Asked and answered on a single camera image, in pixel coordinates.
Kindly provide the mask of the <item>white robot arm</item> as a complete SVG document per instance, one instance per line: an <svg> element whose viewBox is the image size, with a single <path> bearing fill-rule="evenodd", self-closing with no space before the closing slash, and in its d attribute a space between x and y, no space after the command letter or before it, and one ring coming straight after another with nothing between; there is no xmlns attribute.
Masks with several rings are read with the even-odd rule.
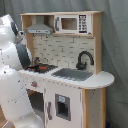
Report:
<svg viewBox="0 0 128 128"><path fill-rule="evenodd" d="M9 14L0 17L0 107L15 128L44 128L35 114L18 71L31 64L31 52L23 43Z"/></svg>

